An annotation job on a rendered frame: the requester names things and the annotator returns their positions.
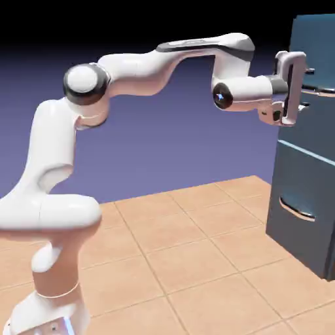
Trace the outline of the blue-grey drawer front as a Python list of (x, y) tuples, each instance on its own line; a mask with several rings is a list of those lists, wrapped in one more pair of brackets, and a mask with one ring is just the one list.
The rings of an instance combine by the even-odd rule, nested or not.
[[(291, 51), (306, 54), (303, 85), (335, 88), (335, 14), (297, 16), (292, 24)], [(335, 166), (335, 98), (302, 93), (310, 106), (298, 113), (295, 126), (282, 128), (278, 140)]]
[[(285, 211), (280, 196), (315, 222)], [(279, 141), (266, 233), (321, 279), (335, 280), (335, 166)]]

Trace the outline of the blue-grey cabinet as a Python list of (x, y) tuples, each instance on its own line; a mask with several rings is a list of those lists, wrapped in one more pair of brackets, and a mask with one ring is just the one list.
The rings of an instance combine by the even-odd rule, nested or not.
[(296, 124), (278, 133), (266, 233), (335, 281), (335, 13), (297, 16), (290, 50), (309, 72)]

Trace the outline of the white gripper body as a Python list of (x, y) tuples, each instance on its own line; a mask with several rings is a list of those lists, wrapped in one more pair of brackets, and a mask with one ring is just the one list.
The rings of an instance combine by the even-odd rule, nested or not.
[(304, 52), (279, 51), (276, 54), (273, 111), (280, 112), (277, 123), (281, 126), (293, 126), (296, 123), (305, 70)]

